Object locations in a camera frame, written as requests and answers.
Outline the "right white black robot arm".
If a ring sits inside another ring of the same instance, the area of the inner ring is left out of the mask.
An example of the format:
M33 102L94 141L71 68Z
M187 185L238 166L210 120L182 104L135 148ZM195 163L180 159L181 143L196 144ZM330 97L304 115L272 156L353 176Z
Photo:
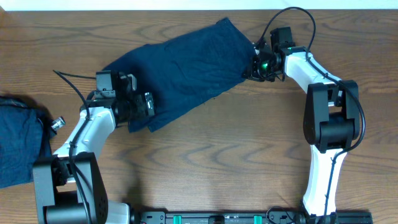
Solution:
M303 134L311 165L302 199L308 222L336 217L336 191L343 161L364 136L366 121L358 85L323 68L305 47L293 42L254 46L255 55L243 77L257 82L293 79L306 94Z

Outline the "dark blue shorts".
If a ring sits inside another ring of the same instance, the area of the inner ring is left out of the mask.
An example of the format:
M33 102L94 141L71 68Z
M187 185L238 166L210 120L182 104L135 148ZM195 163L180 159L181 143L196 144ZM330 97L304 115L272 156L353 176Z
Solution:
M129 132L154 132L244 81L252 43L228 18L161 44L146 44L105 66L132 74L137 92L150 92L155 115L131 121Z

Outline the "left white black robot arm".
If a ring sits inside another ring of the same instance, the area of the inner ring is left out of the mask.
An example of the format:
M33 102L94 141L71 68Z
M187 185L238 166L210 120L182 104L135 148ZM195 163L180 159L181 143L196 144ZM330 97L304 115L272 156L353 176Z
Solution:
M109 135L121 123L155 114L149 92L138 93L132 74L96 73L96 89L82 98L80 119L51 156L33 166L39 223L140 223L127 203L110 201L98 158Z

